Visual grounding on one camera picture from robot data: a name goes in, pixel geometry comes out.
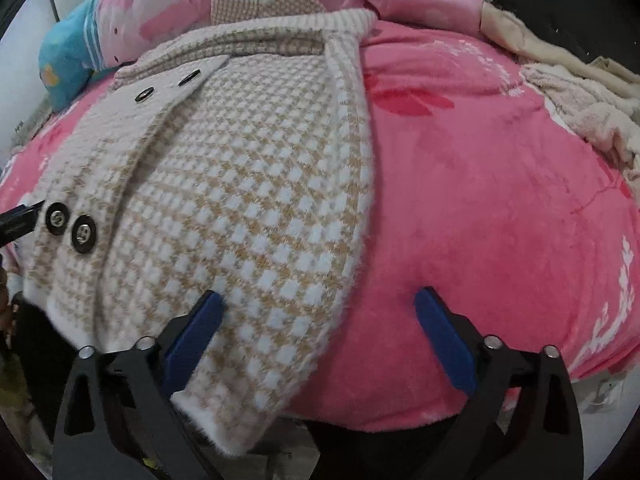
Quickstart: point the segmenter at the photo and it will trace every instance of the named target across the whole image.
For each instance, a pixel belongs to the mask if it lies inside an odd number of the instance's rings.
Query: black and silver button
[[[142,101],[144,101],[146,98],[148,98],[155,91],[156,91],[156,89],[153,88],[152,86],[150,86],[149,88],[145,88],[142,92],[140,92],[136,96],[136,102],[137,103],[141,103]]]
[[[89,215],[80,215],[71,228],[71,244],[80,254],[87,254],[98,239],[98,230],[94,219]]]
[[[45,225],[54,236],[64,234],[69,223],[69,209],[62,202],[54,202],[47,208]]]
[[[182,81],[180,81],[178,83],[178,86],[186,85],[189,81],[191,81],[192,79],[194,79],[195,77],[197,77],[199,75],[200,75],[200,69],[194,70],[187,77],[185,77]]]

